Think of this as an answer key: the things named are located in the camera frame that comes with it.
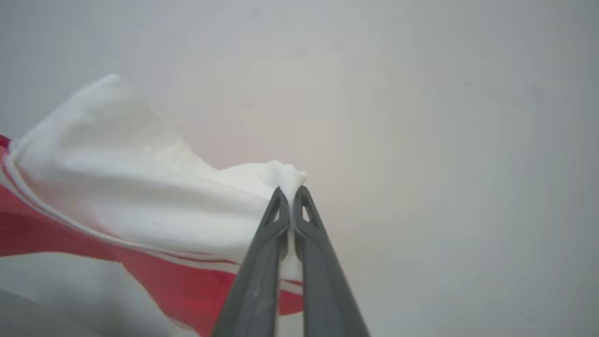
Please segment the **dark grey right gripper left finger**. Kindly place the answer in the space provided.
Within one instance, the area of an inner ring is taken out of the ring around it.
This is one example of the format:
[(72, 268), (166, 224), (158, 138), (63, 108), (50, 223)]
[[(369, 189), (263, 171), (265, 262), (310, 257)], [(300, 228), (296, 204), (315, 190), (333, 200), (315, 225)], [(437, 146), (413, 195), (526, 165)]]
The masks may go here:
[(290, 210), (277, 187), (220, 311), (212, 337), (276, 337)]

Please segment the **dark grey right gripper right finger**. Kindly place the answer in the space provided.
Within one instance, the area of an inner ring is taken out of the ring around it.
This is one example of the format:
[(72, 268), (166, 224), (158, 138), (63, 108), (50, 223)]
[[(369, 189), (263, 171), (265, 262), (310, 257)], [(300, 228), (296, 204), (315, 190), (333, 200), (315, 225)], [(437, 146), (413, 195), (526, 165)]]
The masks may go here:
[(304, 337), (371, 337), (306, 186), (294, 197), (294, 237), (302, 262)]

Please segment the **red white basketball jersey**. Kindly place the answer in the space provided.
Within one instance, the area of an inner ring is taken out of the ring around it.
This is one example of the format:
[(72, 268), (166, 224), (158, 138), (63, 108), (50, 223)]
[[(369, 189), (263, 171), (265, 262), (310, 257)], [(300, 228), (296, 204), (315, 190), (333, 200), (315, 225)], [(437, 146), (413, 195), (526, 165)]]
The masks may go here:
[(273, 192), (292, 201), (306, 179), (277, 160), (210, 166), (110, 74), (0, 137), (0, 256), (118, 262), (169, 337), (209, 337)]

